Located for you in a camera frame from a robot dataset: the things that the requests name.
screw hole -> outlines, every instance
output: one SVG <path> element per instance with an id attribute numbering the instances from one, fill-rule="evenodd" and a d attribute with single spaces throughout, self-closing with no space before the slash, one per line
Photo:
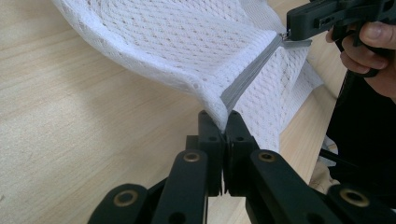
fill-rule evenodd
<path id="1" fill-rule="evenodd" d="M 114 197 L 113 203 L 118 207 L 126 207 L 137 200 L 137 192 L 132 189 L 124 190 Z"/>
<path id="2" fill-rule="evenodd" d="M 348 203 L 358 207 L 366 207 L 370 204 L 370 201 L 366 196 L 354 189 L 341 189 L 340 196 Z"/>
<path id="3" fill-rule="evenodd" d="M 193 161 L 200 160 L 200 157 L 199 157 L 199 154 L 190 152 L 190 153 L 187 153 L 186 155 L 184 155 L 183 159 L 184 159 L 184 161 L 193 162 Z"/>
<path id="4" fill-rule="evenodd" d="M 261 161 L 275 161 L 275 156 L 268 152 L 262 152 L 259 154 L 259 159 Z"/>

fingernail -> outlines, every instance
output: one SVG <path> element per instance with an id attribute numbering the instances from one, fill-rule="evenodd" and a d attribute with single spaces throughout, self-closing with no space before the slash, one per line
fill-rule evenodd
<path id="1" fill-rule="evenodd" d="M 375 61 L 373 62 L 372 67 L 375 69 L 384 69 L 387 66 L 387 62 L 383 61 Z"/>
<path id="2" fill-rule="evenodd" d="M 366 31 L 366 36 L 370 39 L 378 39 L 381 35 L 381 25 L 371 23 Z"/>

white mesh fabric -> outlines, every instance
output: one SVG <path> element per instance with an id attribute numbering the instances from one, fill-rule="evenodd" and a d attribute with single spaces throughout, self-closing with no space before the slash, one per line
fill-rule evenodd
<path id="1" fill-rule="evenodd" d="M 193 94 L 222 130 L 228 108 L 221 94 L 267 48 L 276 33 L 285 30 L 275 12 L 260 0 L 52 1 L 94 48 L 141 76 Z M 271 94 L 252 92 L 240 100 L 241 105 L 246 101 L 271 108 L 276 128 L 261 129 L 272 133 L 274 142 L 285 126 L 280 123 L 285 117 L 280 110 L 291 109 L 282 103 L 293 89 L 292 81 L 288 81 L 297 79 L 306 53 L 307 49 L 277 50 L 256 77 L 257 84 L 252 83 L 256 88 L 271 89 Z M 262 126 L 261 120 L 254 122 Z"/>

zipper pull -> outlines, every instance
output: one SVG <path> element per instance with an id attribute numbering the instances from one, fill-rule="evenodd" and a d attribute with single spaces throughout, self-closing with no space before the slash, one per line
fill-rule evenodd
<path id="1" fill-rule="evenodd" d="M 279 34 L 280 37 L 282 37 L 282 41 L 290 41 L 289 37 L 290 37 L 290 30 L 288 30 L 286 33 L 283 34 Z"/>

finger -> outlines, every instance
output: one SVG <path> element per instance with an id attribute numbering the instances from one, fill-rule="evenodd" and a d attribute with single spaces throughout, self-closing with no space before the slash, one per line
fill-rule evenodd
<path id="1" fill-rule="evenodd" d="M 332 43 L 334 40 L 332 40 L 332 29 L 326 34 L 326 42 L 327 43 Z"/>
<path id="2" fill-rule="evenodd" d="M 370 71 L 370 67 L 361 65 L 356 61 L 352 60 L 345 51 L 341 52 L 340 58 L 343 65 L 352 72 L 366 74 Z"/>
<path id="3" fill-rule="evenodd" d="M 371 67 L 374 69 L 383 69 L 388 66 L 388 59 L 375 54 L 374 52 L 367 49 L 365 46 L 353 46 L 354 37 L 347 36 L 343 40 L 343 48 L 347 56 L 365 67 Z"/>
<path id="4" fill-rule="evenodd" d="M 367 22 L 361 27 L 361 41 L 382 49 L 396 49 L 396 26 L 379 21 Z"/>

